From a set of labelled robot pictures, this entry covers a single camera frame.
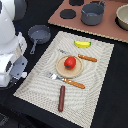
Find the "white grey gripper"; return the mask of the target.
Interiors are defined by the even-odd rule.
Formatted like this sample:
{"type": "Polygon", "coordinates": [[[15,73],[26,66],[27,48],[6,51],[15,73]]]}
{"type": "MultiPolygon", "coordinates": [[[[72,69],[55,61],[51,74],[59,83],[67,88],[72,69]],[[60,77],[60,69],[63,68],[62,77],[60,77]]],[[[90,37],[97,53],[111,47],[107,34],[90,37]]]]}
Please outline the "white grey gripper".
{"type": "Polygon", "coordinates": [[[10,44],[0,45],[0,87],[6,88],[15,78],[18,80],[27,65],[23,56],[27,43],[22,34],[14,38],[10,44]]]}

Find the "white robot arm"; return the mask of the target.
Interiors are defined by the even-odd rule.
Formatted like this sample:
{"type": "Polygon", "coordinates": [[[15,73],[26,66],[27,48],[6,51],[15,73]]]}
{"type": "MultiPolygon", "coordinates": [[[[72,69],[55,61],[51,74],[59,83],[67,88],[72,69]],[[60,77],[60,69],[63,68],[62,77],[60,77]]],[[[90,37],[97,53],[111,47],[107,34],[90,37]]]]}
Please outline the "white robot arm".
{"type": "Polygon", "coordinates": [[[23,74],[27,59],[23,56],[27,43],[13,22],[23,18],[25,0],[0,0],[0,89],[13,86],[23,74]]]}

